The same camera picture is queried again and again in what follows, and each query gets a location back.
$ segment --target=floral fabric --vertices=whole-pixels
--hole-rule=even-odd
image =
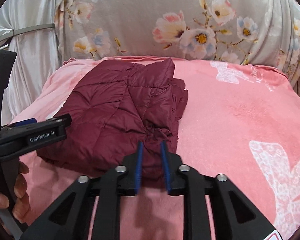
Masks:
[[[57,0],[62,60],[155,55],[274,66],[300,76],[296,0]]]

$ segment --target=folded jacket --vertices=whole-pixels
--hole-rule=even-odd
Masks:
[[[162,178],[160,142],[176,152],[178,121],[188,100],[171,59],[147,66],[106,60],[77,84],[55,114],[69,113],[67,139],[37,150],[49,163],[97,176],[119,165],[144,143],[143,176]]]

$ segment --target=maroon puffer jacket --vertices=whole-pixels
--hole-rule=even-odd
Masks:
[[[56,113],[69,113],[67,139],[37,150],[56,166],[97,176],[121,163],[144,143],[143,176],[162,177],[160,142],[176,152],[178,121],[188,100],[171,59],[147,66],[120,60],[97,65],[77,84]]]

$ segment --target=white butterfly pattern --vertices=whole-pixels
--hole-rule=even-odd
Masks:
[[[288,155],[278,143],[250,141],[250,151],[274,192],[274,227],[289,239],[300,225],[300,160],[290,169]]]
[[[242,71],[228,68],[227,62],[211,61],[210,65],[218,70],[218,74],[216,76],[218,81],[239,84],[238,78],[241,78],[253,83],[253,81],[250,81],[249,77],[246,76]]]

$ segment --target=white sticker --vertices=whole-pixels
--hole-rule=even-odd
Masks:
[[[269,236],[267,236],[263,240],[282,240],[281,236],[279,235],[277,230],[274,230]]]

